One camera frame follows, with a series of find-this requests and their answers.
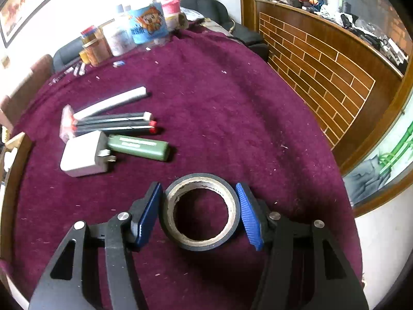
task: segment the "wall charger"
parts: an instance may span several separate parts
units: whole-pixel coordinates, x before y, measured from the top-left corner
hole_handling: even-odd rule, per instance
[[[71,177],[100,174],[107,171],[107,163],[116,160],[107,149],[105,133],[95,130],[67,141],[60,168]]]

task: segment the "ribbed blue pad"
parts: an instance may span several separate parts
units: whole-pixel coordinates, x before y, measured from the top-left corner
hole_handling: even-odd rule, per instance
[[[250,244],[255,246],[256,250],[261,250],[264,246],[264,241],[261,237],[261,228],[257,216],[249,202],[248,196],[242,189],[241,183],[235,187],[238,198],[241,203],[241,219],[247,232]]]
[[[162,186],[161,184],[158,184],[152,194],[152,197],[146,205],[142,217],[139,220],[139,234],[138,239],[136,240],[136,244],[139,248],[145,246],[149,241],[152,229],[155,225],[156,219],[158,218],[158,208],[162,194]]]

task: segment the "green cylinder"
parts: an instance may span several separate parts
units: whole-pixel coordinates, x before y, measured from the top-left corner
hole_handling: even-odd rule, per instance
[[[134,156],[166,161],[169,156],[169,144],[165,141],[142,139],[124,135],[109,135],[108,148]]]

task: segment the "cartoon character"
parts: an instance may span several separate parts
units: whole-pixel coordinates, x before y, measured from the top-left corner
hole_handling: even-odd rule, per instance
[[[135,20],[142,28],[146,29],[149,34],[153,34],[162,26],[162,13],[152,6],[144,12],[142,16],[135,17]]]

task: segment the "black tape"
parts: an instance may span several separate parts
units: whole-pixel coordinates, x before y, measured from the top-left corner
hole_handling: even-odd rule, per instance
[[[173,220],[173,210],[179,197],[197,188],[210,189],[219,194],[228,208],[228,222],[214,238],[202,241],[189,239],[181,234]],[[165,234],[179,247],[192,251],[216,248],[226,242],[235,232],[241,216],[240,201],[234,189],[226,181],[211,174],[189,174],[174,181],[165,191],[160,204],[159,219]]]

